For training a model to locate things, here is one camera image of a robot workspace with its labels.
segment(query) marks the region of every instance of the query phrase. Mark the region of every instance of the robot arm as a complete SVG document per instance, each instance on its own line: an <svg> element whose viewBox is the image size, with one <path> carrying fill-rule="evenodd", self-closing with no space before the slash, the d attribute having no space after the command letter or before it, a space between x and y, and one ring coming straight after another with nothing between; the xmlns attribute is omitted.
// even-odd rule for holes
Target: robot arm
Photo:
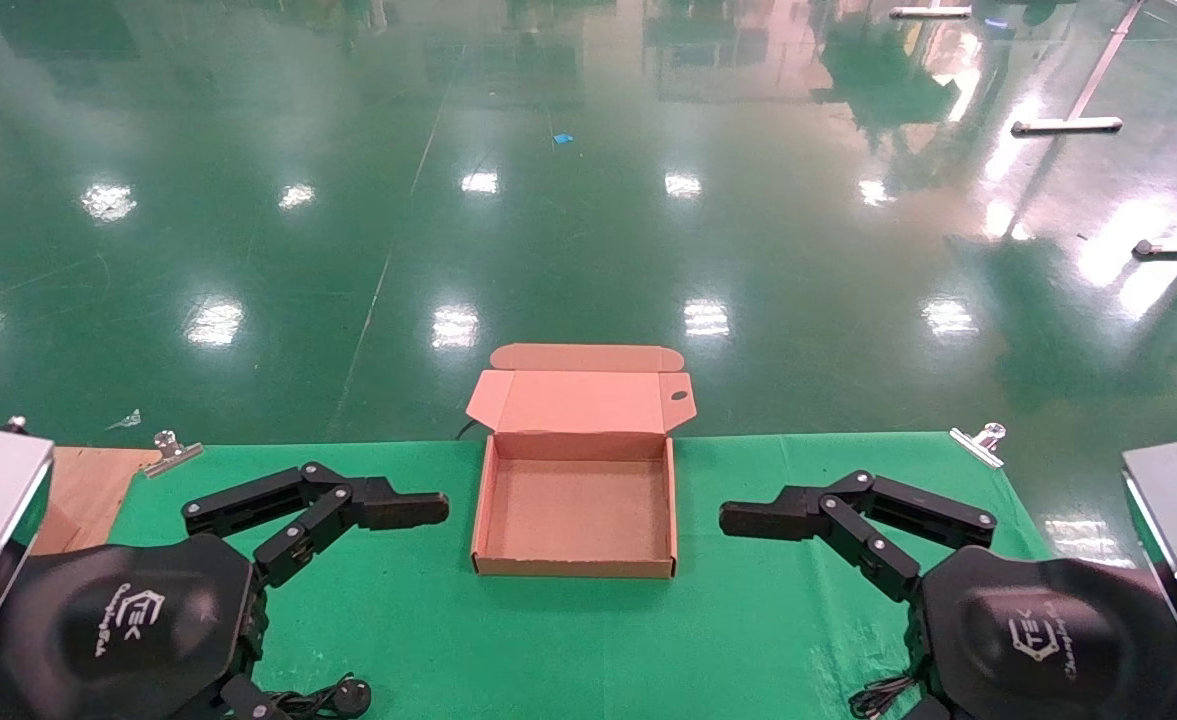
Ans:
<svg viewBox="0 0 1177 720"><path fill-rule="evenodd" d="M952 548L989 547L996 529L996 520L978 507L857 469L825 488L785 486L773 502L725 502L722 532L824 539L890 600L911 600L920 587L920 565L864 515Z"/></svg>
<svg viewBox="0 0 1177 720"><path fill-rule="evenodd" d="M260 584L280 588L354 526L392 531L440 524L450 515L450 501L440 492L403 495L387 478L345 478L306 462L186 502L184 524L189 536L224 538L298 511L304 513L255 549Z"/></svg>

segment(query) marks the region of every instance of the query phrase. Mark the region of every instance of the box flap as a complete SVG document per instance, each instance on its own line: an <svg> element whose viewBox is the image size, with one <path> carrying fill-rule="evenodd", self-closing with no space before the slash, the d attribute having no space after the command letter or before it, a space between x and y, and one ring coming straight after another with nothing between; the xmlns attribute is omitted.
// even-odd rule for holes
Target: box flap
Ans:
<svg viewBox="0 0 1177 720"><path fill-rule="evenodd" d="M496 433L664 436L696 414L681 354L658 346L505 345L468 415Z"/></svg>
<svg viewBox="0 0 1177 720"><path fill-rule="evenodd" d="M598 373L676 373L680 352L657 345L539 345L516 342L491 354L499 371L579 371Z"/></svg>
<svg viewBox="0 0 1177 720"><path fill-rule="evenodd" d="M690 374L665 373L660 375L660 406L664 413L664 432L694 418L694 392L690 388Z"/></svg>
<svg viewBox="0 0 1177 720"><path fill-rule="evenodd" d="M507 391L512 386L510 369L483 369L473 388L473 398L468 400L468 418L486 425L487 428L500 429L500 418L507 402Z"/></svg>

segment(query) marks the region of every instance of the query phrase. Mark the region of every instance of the open cardboard box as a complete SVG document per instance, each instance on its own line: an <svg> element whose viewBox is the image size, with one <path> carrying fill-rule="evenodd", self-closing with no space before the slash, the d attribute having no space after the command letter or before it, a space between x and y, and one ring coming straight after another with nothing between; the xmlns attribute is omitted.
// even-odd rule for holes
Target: open cardboard box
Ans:
<svg viewBox="0 0 1177 720"><path fill-rule="evenodd" d="M473 529L483 575L671 578L669 431L694 415L666 347L506 345L468 415L486 441Z"/></svg>

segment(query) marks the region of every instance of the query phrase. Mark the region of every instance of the green epoxy floor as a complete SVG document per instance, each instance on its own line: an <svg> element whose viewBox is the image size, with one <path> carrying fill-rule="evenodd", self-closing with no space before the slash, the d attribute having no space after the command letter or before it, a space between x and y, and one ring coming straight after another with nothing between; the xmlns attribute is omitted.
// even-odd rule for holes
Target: green epoxy floor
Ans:
<svg viewBox="0 0 1177 720"><path fill-rule="evenodd" d="M999 420L1056 548L1124 562L1118 454L1177 439L1177 264L1128 254L1177 236L1177 29L1118 136L1017 140L1126 5L891 5L0 0L0 421L440 439L498 345L661 344L681 434Z"/></svg>

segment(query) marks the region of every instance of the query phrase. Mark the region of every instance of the green cloth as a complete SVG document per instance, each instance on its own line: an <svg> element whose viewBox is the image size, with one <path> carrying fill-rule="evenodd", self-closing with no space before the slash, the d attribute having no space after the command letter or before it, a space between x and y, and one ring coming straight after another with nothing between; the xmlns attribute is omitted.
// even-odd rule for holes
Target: green cloth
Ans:
<svg viewBox="0 0 1177 720"><path fill-rule="evenodd" d="M907 665L907 606L823 542L722 535L722 501L774 500L784 484L875 471L991 511L1003 555L1046 555L1005 475L946 433L678 439L672 580L476 575L483 447L472 442L208 447L138 476L111 541L180 541L186 501L308 460L451 500L446 524L351 529L270 591L257 682L312 692L352 671L373 685L370 719L844 719L845 696ZM250 553L270 532L232 544ZM945 556L886 534L923 566Z"/></svg>

